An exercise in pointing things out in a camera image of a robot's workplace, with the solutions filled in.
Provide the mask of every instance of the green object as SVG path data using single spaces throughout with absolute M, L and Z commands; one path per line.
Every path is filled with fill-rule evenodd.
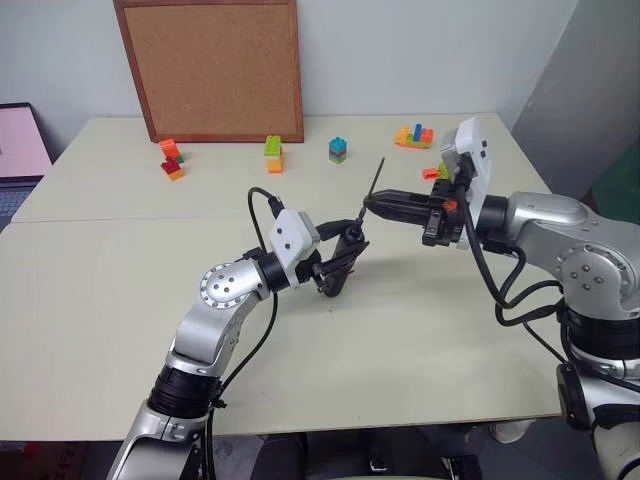
M 598 177 L 591 190 L 603 217 L 640 225 L 640 139 Z
M 444 162 L 440 162 L 440 165 L 438 165 L 438 178 L 449 180 L 449 171 L 447 170 L 447 166 Z
M 329 153 L 329 160 L 338 165 L 344 162 L 346 158 L 347 152 L 344 152 L 342 155 L 333 155 L 332 153 Z
M 264 142 L 264 156 L 279 157 L 280 147 L 280 135 L 267 135 L 267 141 Z

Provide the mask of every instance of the green lego brick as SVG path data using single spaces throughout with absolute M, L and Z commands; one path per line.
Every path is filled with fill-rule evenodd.
M 440 165 L 438 165 L 438 178 L 449 180 L 449 171 L 447 170 L 447 166 L 444 162 L 441 162 Z
M 264 142 L 264 156 L 278 157 L 280 156 L 280 135 L 267 135 L 267 141 Z
M 329 160 L 331 160 L 333 163 L 342 163 L 345 161 L 345 159 L 347 158 L 347 154 L 346 152 L 342 155 L 329 155 Z

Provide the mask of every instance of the blue lego brick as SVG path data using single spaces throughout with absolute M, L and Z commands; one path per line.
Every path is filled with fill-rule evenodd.
M 329 142 L 329 150 L 338 155 L 342 155 L 347 151 L 347 141 L 343 138 L 336 137 Z
M 416 128 L 413 131 L 413 141 L 414 142 L 419 142 L 420 141 L 420 134 L 422 133 L 422 124 L 421 123 L 416 123 Z

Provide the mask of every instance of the black cable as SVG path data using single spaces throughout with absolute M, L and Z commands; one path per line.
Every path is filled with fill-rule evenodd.
M 204 477 L 204 472 L 207 473 L 208 480 L 216 480 L 216 469 L 213 465 L 213 412 L 215 409 L 212 408 L 209 412 L 209 417 L 207 418 L 207 428 L 205 429 L 206 434 L 206 446 L 205 456 L 207 458 L 207 469 L 202 471 L 202 475 Z
M 464 226 L 467 232 L 467 238 L 469 239 L 469 246 L 471 247 L 471 252 L 473 253 L 473 258 L 475 259 L 476 264 L 478 265 L 478 270 L 480 270 L 480 275 L 482 276 L 482 279 L 484 280 L 484 283 L 487 286 L 489 293 L 491 293 L 491 296 L 493 297 L 493 300 L 496 302 L 497 305 L 499 305 L 503 309 L 512 309 L 516 307 L 518 304 L 520 304 L 520 302 L 522 302 L 525 298 L 527 298 L 533 292 L 540 290 L 541 288 L 544 288 L 547 286 L 556 286 L 559 288 L 562 287 L 562 285 L 555 280 L 546 280 L 544 282 L 538 282 L 527 287 L 525 290 L 520 292 L 510 301 L 507 301 L 505 298 L 506 292 L 509 291 L 509 289 L 511 288 L 513 283 L 516 281 L 516 279 L 518 278 L 518 276 L 520 275 L 520 273 L 522 272 L 526 264 L 527 259 L 526 259 L 524 250 L 522 250 L 520 247 L 514 247 L 513 251 L 518 256 L 518 263 L 516 264 L 513 271 L 507 276 L 506 280 L 502 285 L 502 288 L 498 290 L 498 287 L 495 281 L 493 280 L 493 276 L 491 275 L 491 271 L 489 270 L 489 266 L 487 265 L 487 262 L 484 259 L 484 254 L 482 253 L 482 247 L 480 246 L 480 239 L 478 238 L 478 235 L 476 234 L 476 231 L 475 231 L 475 227 L 473 226 L 473 218 L 469 210 L 469 205 L 467 204 L 467 195 L 466 195 L 464 186 L 461 185 L 456 188 L 456 199 L 458 201 L 458 205 L 462 209 L 462 218 L 464 220 Z M 542 314 L 545 311 L 547 310 L 545 309 L 541 311 L 539 314 Z
M 249 214 L 251 215 L 251 222 L 253 223 L 253 228 L 256 231 L 256 236 L 258 237 L 258 242 L 260 243 L 260 248 L 263 253 L 267 253 L 267 249 L 264 243 L 264 239 L 262 238 L 262 232 L 260 231 L 260 225 L 258 224 L 258 219 L 256 218 L 255 209 L 253 207 L 253 194 L 259 193 L 263 195 L 267 201 L 269 202 L 269 206 L 271 207 L 271 212 L 274 216 L 277 217 L 277 214 L 282 210 L 283 205 L 280 200 L 275 195 L 267 192 L 263 188 L 260 187 L 251 187 L 249 192 L 247 193 L 247 204 L 249 206 Z M 246 357 L 238 364 L 236 368 L 233 369 L 231 374 L 227 377 L 227 379 L 222 383 L 220 389 L 216 392 L 216 396 L 212 401 L 211 410 L 209 411 L 209 417 L 207 418 L 207 426 L 204 432 L 206 438 L 204 440 L 205 443 L 205 455 L 206 458 L 206 466 L 205 460 L 203 458 L 202 463 L 202 473 L 203 477 L 206 474 L 208 480 L 216 480 L 216 472 L 214 468 L 214 458 L 213 458 L 213 412 L 218 406 L 224 406 L 224 402 L 220 400 L 222 394 L 229 387 L 234 378 L 240 373 L 240 371 L 251 361 L 251 359 L 258 353 L 258 350 L 262 348 L 262 345 L 267 341 L 271 330 L 276 322 L 276 317 L 278 316 L 278 294 L 273 292 L 273 304 L 271 308 L 271 318 L 269 319 L 269 324 L 267 325 L 266 330 L 262 334 L 262 337 L 258 341 L 258 343 L 253 347 L 253 349 L 247 354 Z
M 275 195 L 270 194 L 264 188 L 260 187 L 251 187 L 247 192 L 247 205 L 249 206 L 249 215 L 251 215 L 251 222 L 253 223 L 253 228 L 256 231 L 256 236 L 258 237 L 258 243 L 260 243 L 260 248 L 263 253 L 267 253 L 267 248 L 264 244 L 264 239 L 262 238 L 262 232 L 260 232 L 260 225 L 258 225 L 258 219 L 256 218 L 256 212 L 253 208 L 253 194 L 259 193 L 263 195 L 267 200 L 271 200 L 275 198 Z
M 207 435 L 206 429 L 202 432 L 200 437 L 200 471 L 202 472 L 202 478 L 206 479 L 207 475 Z
M 575 356 L 575 354 L 571 351 L 571 345 L 569 342 L 569 327 L 567 327 L 566 323 L 561 322 L 562 326 L 560 327 L 560 340 L 562 341 L 562 348 L 567 354 L 567 358 L 571 363 L 573 363 L 578 369 L 587 372 L 589 375 L 594 376 L 602 381 L 611 383 L 621 388 L 626 388 L 627 390 L 634 391 L 636 393 L 640 393 L 640 385 L 635 385 L 631 382 L 627 382 L 625 380 L 620 380 L 619 378 L 614 378 L 606 373 L 602 373 L 597 368 L 592 367 L 588 363 L 579 359 Z
M 549 350 L 549 352 L 551 352 L 551 354 L 556 357 L 558 360 L 560 360 L 560 363 L 564 363 L 566 362 L 566 360 L 564 359 L 564 357 L 562 355 L 560 355 L 558 353 L 558 351 L 553 348 L 551 345 L 549 345 L 540 335 L 538 335 L 533 328 L 531 328 L 529 326 L 529 322 L 524 321 L 522 322 L 522 326 L 524 327 L 524 329 L 529 332 L 531 334 L 531 336 L 533 338 L 535 338 L 544 348 L 546 348 L 547 350 Z

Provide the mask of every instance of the lego stack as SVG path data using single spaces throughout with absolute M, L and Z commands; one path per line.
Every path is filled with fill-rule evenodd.
M 402 127 L 396 132 L 394 143 L 401 147 L 409 148 L 430 148 L 433 142 L 433 129 L 422 128 L 422 124 L 417 123 L 413 133 L 409 127 Z
M 164 153 L 164 162 L 160 164 L 164 172 L 169 176 L 172 182 L 184 177 L 184 170 L 180 168 L 180 164 L 184 163 L 180 150 L 173 139 L 162 140 L 160 148 Z
M 347 141 L 336 137 L 329 142 L 329 160 L 333 163 L 342 163 L 347 158 Z
M 279 135 L 268 135 L 264 143 L 264 159 L 269 173 L 282 173 L 284 169 L 284 151 Z

